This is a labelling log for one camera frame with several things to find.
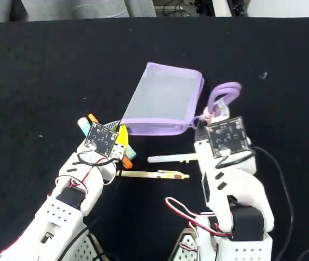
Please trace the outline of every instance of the black cable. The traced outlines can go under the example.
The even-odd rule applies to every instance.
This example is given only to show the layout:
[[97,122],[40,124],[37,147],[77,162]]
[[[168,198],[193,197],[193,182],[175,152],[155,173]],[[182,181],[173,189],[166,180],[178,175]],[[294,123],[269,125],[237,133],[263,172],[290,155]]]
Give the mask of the black cable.
[[309,249],[307,249],[306,251],[304,251],[298,258],[296,261],[302,261],[306,255],[309,254]]
[[100,217],[97,217],[95,220],[93,220],[89,225],[87,225],[84,229],[82,229],[72,240],[71,242],[67,245],[65,250],[61,253],[60,257],[58,258],[58,261],[62,261],[63,258],[65,257],[66,253],[68,250],[71,248],[71,246],[76,242],[76,240],[85,232],[87,229],[91,228],[94,226],[98,221],[100,220]]
[[248,150],[250,151],[251,153],[240,158],[240,159],[236,159],[236,160],[233,160],[233,161],[230,161],[230,162],[226,162],[226,163],[223,163],[229,156],[225,156],[223,157],[223,159],[221,161],[219,161],[215,168],[216,169],[222,169],[223,167],[229,167],[229,166],[233,166],[233,165],[236,165],[236,164],[239,164],[239,163],[242,163],[250,158],[252,158],[253,156],[256,155],[256,152],[254,150]]
[[93,258],[93,261],[97,261],[98,258],[100,259],[102,256],[106,256],[108,259],[109,257],[112,257],[115,261],[120,261],[118,256],[116,256],[114,253],[108,253],[108,252],[102,252],[98,254],[95,258]]
[[186,5],[187,7],[190,7],[190,6],[191,6],[191,4],[192,4],[192,2],[189,2],[189,3],[187,4],[187,3],[185,3],[185,1],[184,1],[184,0],[181,0],[181,3],[182,3],[183,5]]
[[166,7],[168,4],[170,4],[170,3],[174,2],[174,1],[175,1],[175,0],[170,0],[170,1],[166,2],[166,3],[163,5],[163,16],[167,16],[167,14],[165,13],[165,7]]
[[176,10],[176,11],[171,11],[169,13],[166,13],[165,16],[169,16],[170,14],[173,14],[173,13],[185,13],[185,14],[188,14],[189,16],[192,16],[190,12],[186,11],[186,10]]
[[177,5],[179,4],[179,2],[180,2],[180,0],[178,0],[177,2],[176,2],[176,5],[175,5],[175,8],[174,8],[174,15],[173,15],[173,17],[175,17],[176,15],[176,9],[177,9]]
[[272,154],[270,154],[268,151],[266,151],[263,148],[260,148],[260,147],[253,147],[253,148],[256,149],[256,150],[262,151],[268,158],[270,158],[274,162],[276,168],[278,169],[279,176],[280,176],[280,179],[281,179],[281,183],[282,183],[285,195],[286,195],[287,203],[289,205],[290,225],[289,225],[289,230],[288,230],[287,238],[286,238],[286,241],[285,241],[285,243],[283,245],[282,250],[278,253],[276,258],[274,259],[275,261],[280,261],[280,259],[282,258],[283,254],[284,254],[284,252],[285,252],[285,250],[286,250],[286,248],[287,248],[287,246],[288,246],[288,244],[290,242],[292,230],[293,230],[293,227],[294,227],[294,208],[292,206],[292,202],[291,202],[291,199],[290,199],[289,191],[288,191],[288,189],[286,187],[283,171],[281,170],[280,164],[278,163],[276,158],[274,158]]
[[215,256],[215,261],[218,260],[218,253],[219,253],[219,244],[216,244],[216,256]]
[[81,154],[85,154],[87,152],[91,152],[91,151],[83,151],[83,152],[79,152],[77,154],[77,158],[79,160],[79,162],[82,162],[83,164],[85,165],[88,165],[88,166],[92,166],[92,167],[101,167],[101,166],[105,166],[107,164],[110,164],[111,162],[119,162],[120,163],[120,167],[119,167],[119,176],[122,176],[122,160],[119,159],[119,158],[112,158],[112,159],[109,159],[105,162],[101,162],[101,163],[92,163],[92,162],[88,162],[88,161],[85,161],[84,159],[81,158]]

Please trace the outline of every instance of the black cable on floor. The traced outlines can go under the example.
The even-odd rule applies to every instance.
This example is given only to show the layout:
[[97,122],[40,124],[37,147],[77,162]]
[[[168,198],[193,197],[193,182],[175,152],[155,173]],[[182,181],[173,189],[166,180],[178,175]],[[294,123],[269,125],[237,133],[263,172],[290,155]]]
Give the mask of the black cable on floor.
[[289,205],[289,210],[290,210],[290,225],[289,225],[289,230],[288,230],[288,233],[287,233],[287,236],[286,236],[286,240],[285,240],[285,243],[283,245],[283,248],[281,249],[281,251],[278,253],[278,255],[276,256],[276,258],[274,259],[274,261],[280,261],[280,259],[282,258],[289,242],[290,242],[290,238],[291,238],[291,234],[292,234],[292,230],[293,230],[293,227],[294,227],[294,208],[292,206],[292,202],[291,202],[291,199],[290,199],[290,194],[289,194],[289,191],[287,189],[287,186],[286,186],[286,183],[285,183],[285,179],[284,179],[284,174],[283,174],[283,171],[280,167],[280,164],[278,163],[278,161],[276,160],[275,157],[273,157],[272,154],[270,154],[268,151],[266,151],[265,149],[263,148],[260,148],[260,147],[253,147],[254,149],[256,150],[259,150],[261,152],[263,152],[268,158],[270,158],[276,168],[278,169],[278,172],[279,172],[279,176],[280,176],[280,180],[281,180],[281,184],[283,186],[283,189],[284,189],[284,192],[285,192],[285,196],[286,196],[286,200],[287,200],[287,203]]

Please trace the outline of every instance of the red wire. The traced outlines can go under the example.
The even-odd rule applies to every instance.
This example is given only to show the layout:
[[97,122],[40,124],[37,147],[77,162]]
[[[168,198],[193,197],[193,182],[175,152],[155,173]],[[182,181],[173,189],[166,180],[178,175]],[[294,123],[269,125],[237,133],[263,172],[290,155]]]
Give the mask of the red wire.
[[188,216],[188,215],[185,215],[183,213],[181,213],[181,211],[177,210],[175,207],[171,206],[170,204],[168,204],[167,201],[165,201],[165,203],[168,205],[168,207],[173,210],[176,214],[180,215],[181,217],[191,221],[193,224],[195,224],[196,226],[198,227],[201,227],[203,228],[204,230],[210,232],[210,234],[213,234],[213,235],[217,235],[217,236],[220,236],[220,237],[228,237],[229,235],[231,235],[232,233],[219,233],[219,232],[216,232],[214,230],[212,230],[211,228],[199,223],[198,221],[196,221],[195,219],[193,219],[192,217]]
[[3,253],[4,251],[6,251],[7,249],[9,249],[11,246],[13,246],[14,243],[16,243],[16,242],[18,241],[19,237],[17,237],[16,240],[14,240],[8,247],[6,247],[6,248],[4,248],[3,250],[1,250],[1,251],[0,251],[0,256],[2,255],[2,253]]
[[[102,161],[103,159],[106,159],[106,158],[101,158],[101,159],[98,159],[97,160],[97,162],[95,163],[95,164],[98,164],[100,161]],[[84,178],[83,178],[83,180],[82,180],[82,182],[84,182],[85,181],[85,179],[88,177],[88,175],[89,175],[89,173],[90,173],[90,171],[84,176]]]
[[60,175],[60,176],[58,176],[57,178],[60,178],[60,177],[70,177],[71,179],[77,180],[77,181],[85,188],[86,194],[88,193],[88,188],[87,188],[87,186],[86,186],[82,181],[80,181],[80,180],[78,180],[77,178],[75,178],[74,176],[71,176],[71,175]]

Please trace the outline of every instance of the white robotic arm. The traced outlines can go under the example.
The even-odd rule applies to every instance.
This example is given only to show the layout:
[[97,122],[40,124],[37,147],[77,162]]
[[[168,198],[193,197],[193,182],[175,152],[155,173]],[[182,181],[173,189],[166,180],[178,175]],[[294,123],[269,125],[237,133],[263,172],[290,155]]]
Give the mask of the white robotic arm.
[[0,261],[65,261],[88,260],[97,256],[88,228],[83,223],[102,193],[103,179],[116,175],[113,162],[93,167],[81,163],[77,155],[90,163],[122,159],[124,146],[115,144],[108,159],[84,146],[77,148],[59,171],[56,187],[35,214],[34,220],[8,249]]

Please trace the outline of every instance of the robotic arm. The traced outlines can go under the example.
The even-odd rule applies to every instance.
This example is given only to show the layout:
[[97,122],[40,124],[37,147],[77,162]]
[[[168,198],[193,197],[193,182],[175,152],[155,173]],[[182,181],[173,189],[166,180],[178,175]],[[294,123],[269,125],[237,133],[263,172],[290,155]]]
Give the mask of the robotic arm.
[[[206,206],[215,213],[218,229],[231,233],[229,237],[212,236],[198,226],[196,242],[200,249],[200,260],[270,261],[273,241],[268,232],[274,228],[274,216],[262,183],[253,176],[256,163],[252,149],[231,154],[236,148],[235,141],[229,142],[227,134],[231,134],[233,139],[235,129],[229,126],[224,128],[227,138],[221,137],[224,131],[220,127],[226,126],[224,124],[227,122],[228,125],[242,124],[241,118],[220,122],[213,130],[218,135],[206,135],[194,144],[202,173]],[[214,156],[215,145],[219,148],[215,150],[219,157]],[[224,163],[226,167],[219,167],[219,164],[222,165],[221,159],[228,161]],[[198,223],[211,227],[212,222],[208,217],[198,216],[196,219]]]
[[[114,161],[123,158],[125,147],[110,142],[116,140],[116,133],[99,124],[93,126],[95,131],[103,133],[102,137],[90,131],[91,139],[87,137],[60,169],[51,195],[22,235],[0,253],[0,261],[92,261],[97,257],[83,217],[100,197],[103,180],[110,183],[116,176]],[[104,147],[97,140],[102,140]]]

